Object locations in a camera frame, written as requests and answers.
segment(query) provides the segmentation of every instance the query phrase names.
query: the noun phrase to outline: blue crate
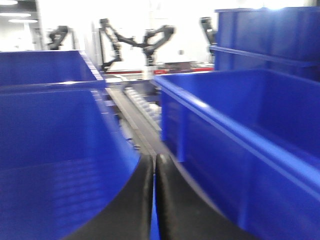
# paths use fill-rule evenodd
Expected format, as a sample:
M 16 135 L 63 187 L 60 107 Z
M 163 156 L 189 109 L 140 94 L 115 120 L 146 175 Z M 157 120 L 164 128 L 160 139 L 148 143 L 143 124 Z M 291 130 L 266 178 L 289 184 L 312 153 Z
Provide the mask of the blue crate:
M 0 94 L 0 133 L 0 239 L 57 240 L 77 230 L 139 160 L 96 90 Z
M 265 68 L 320 79 L 320 7 L 221 9 L 215 69 Z
M 155 82 L 162 140 L 231 221 L 263 240 L 320 239 L 319 83 L 258 69 Z
M 16 92 L 45 88 L 103 89 L 104 79 L 82 52 L 72 51 L 18 51 L 0 52 L 0 91 Z

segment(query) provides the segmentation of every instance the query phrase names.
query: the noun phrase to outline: black robotic arm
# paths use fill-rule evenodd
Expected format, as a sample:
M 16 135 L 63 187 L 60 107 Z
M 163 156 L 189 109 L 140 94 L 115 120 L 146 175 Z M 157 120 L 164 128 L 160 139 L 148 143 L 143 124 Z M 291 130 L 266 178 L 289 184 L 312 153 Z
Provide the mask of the black robotic arm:
M 127 38 L 127 37 L 120 35 L 110 25 L 108 18 L 100 19 L 100 24 L 101 24 L 100 42 L 102 43 L 101 32 L 104 32 L 106 34 L 107 38 L 110 40 L 110 42 L 112 44 L 112 49 L 114 52 L 114 59 L 112 59 L 111 61 L 105 62 L 104 61 L 104 52 L 103 52 L 103 49 L 101 49 L 102 61 L 103 61 L 101 67 L 102 67 L 102 70 L 107 71 L 113 63 L 122 61 L 121 53 L 120 53 L 120 49 L 121 49 L 120 42 L 130 44 L 133 47 L 136 47 L 137 43 L 134 41 L 133 37 Z
M 51 43 L 48 44 L 50 50 L 59 50 L 62 45 L 62 41 L 68 34 L 68 26 L 58 26 L 56 30 L 53 30 L 49 34 L 49 38 L 51 39 Z
M 210 45 L 216 45 L 216 34 L 217 31 L 213 29 L 212 23 L 211 23 L 211 18 L 210 17 L 202 17 L 200 18 L 200 24 L 202 26 L 202 29 L 204 31 L 204 34 L 209 41 Z
M 149 39 L 154 37 L 158 33 L 163 33 L 163 37 L 157 41 L 155 44 L 149 44 Z M 164 25 L 156 30 L 147 30 L 145 32 L 143 43 L 139 44 L 137 47 L 143 48 L 143 53 L 146 56 L 146 65 L 153 66 L 154 58 L 153 55 L 155 51 L 160 48 L 163 44 L 169 41 L 171 36 L 175 33 L 175 27 Z

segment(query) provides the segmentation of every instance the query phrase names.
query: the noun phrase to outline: conveyor belt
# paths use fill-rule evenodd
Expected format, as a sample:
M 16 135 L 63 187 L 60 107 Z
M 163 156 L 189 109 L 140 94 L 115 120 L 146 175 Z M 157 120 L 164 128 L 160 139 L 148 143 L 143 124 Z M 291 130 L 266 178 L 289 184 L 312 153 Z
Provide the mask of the conveyor belt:
M 136 144 L 141 145 L 141 153 L 155 157 L 157 154 L 170 154 L 169 149 L 161 142 L 159 133 L 145 119 L 140 111 L 125 96 L 120 89 L 106 89 L 112 100 L 120 110 L 120 114 L 132 129 Z

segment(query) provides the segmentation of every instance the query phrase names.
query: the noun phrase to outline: ceiling light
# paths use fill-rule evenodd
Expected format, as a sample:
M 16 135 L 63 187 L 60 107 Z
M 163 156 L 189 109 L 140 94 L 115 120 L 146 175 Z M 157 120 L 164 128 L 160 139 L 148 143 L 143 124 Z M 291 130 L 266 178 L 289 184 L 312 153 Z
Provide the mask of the ceiling light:
M 31 19 L 11 19 L 9 20 L 10 23 L 22 23 L 22 24 L 32 24 L 37 23 L 37 20 L 31 20 Z
M 15 5 L 18 1 L 14 0 L 0 0 L 0 5 Z
M 30 17 L 30 13 L 0 12 L 1 17 Z

